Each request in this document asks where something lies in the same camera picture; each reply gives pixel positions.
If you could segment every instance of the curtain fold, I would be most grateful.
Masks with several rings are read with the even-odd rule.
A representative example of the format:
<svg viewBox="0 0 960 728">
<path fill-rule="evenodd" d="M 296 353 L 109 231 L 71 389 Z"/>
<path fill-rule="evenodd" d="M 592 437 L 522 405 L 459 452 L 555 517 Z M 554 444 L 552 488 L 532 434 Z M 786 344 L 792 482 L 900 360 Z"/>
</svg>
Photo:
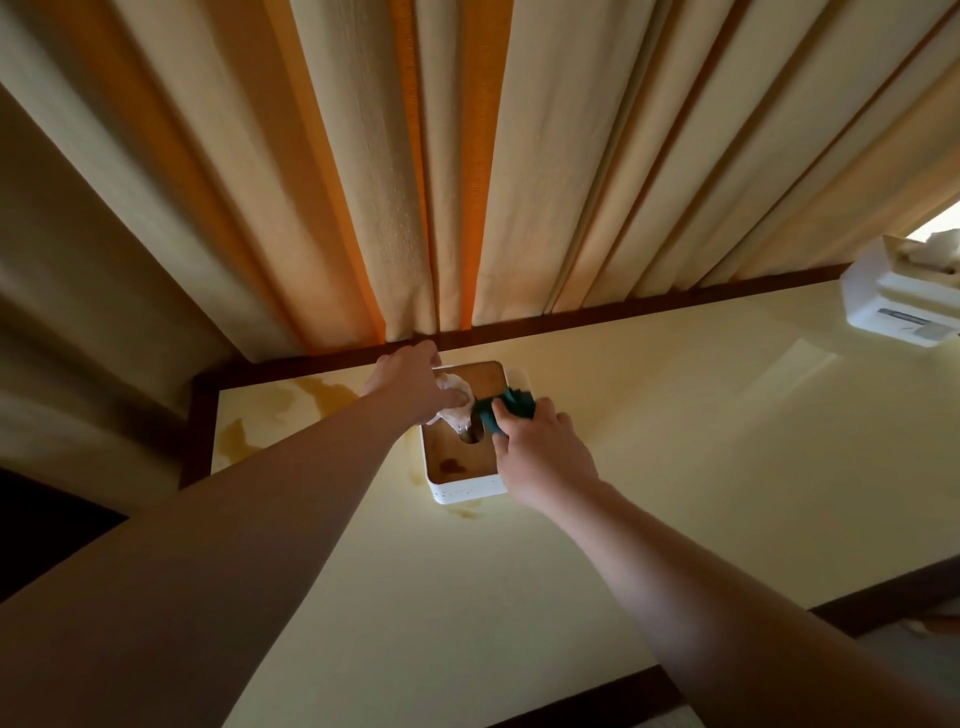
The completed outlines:
<svg viewBox="0 0 960 728">
<path fill-rule="evenodd" d="M 960 196 L 958 8 L 0 0 L 0 424 L 74 453 L 4 464 L 134 508 L 172 492 L 187 382 L 232 357 L 846 262 L 910 232 Z M 84 447 L 124 465 L 91 454 L 71 486 Z M 156 488 L 125 497 L 137 463 Z"/>
</svg>

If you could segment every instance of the yellow surface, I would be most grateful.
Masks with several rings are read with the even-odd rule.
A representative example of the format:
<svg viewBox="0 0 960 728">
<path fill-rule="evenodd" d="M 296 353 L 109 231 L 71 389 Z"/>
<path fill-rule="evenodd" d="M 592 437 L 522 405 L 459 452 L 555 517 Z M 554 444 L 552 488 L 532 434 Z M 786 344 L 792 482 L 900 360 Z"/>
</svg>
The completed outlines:
<svg viewBox="0 0 960 728">
<path fill-rule="evenodd" d="M 444 354 L 485 359 L 525 369 L 635 502 L 804 607 L 960 552 L 960 342 L 850 328 L 837 283 Z M 308 391 L 329 390 L 222 392 L 227 450 L 316 421 Z M 481 728 L 653 662 L 547 520 L 435 503 L 411 432 L 228 726 Z"/>
</svg>

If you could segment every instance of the finger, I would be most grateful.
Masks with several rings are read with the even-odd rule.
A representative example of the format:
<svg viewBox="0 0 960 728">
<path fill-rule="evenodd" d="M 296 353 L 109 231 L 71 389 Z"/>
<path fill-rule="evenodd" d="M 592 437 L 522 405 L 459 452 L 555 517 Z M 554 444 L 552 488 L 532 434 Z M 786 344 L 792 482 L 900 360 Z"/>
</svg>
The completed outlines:
<svg viewBox="0 0 960 728">
<path fill-rule="evenodd" d="M 520 424 L 520 418 L 511 414 L 510 410 L 507 409 L 507 405 L 503 403 L 503 400 L 493 400 L 493 416 L 496 418 L 496 423 L 500 425 L 500 429 L 502 429 L 508 437 L 516 432 L 516 428 Z"/>
<path fill-rule="evenodd" d="M 441 409 L 450 407 L 464 407 L 470 401 L 470 396 L 462 389 L 442 389 L 440 390 Z"/>
<path fill-rule="evenodd" d="M 557 422 L 566 427 L 570 432 L 573 432 L 573 418 L 570 417 L 566 412 L 557 413 Z"/>
<path fill-rule="evenodd" d="M 556 422 L 557 408 L 553 406 L 553 400 L 549 397 L 541 397 L 537 400 L 537 409 L 534 410 L 534 420 L 537 422 Z"/>
<path fill-rule="evenodd" d="M 493 434 L 493 451 L 496 453 L 496 461 L 500 462 L 507 454 L 510 447 L 510 440 L 499 432 Z"/>
<path fill-rule="evenodd" d="M 432 339 L 423 339 L 414 349 L 430 360 L 431 367 L 443 366 L 444 363 L 440 359 L 440 352 L 437 351 L 437 345 Z"/>
</svg>

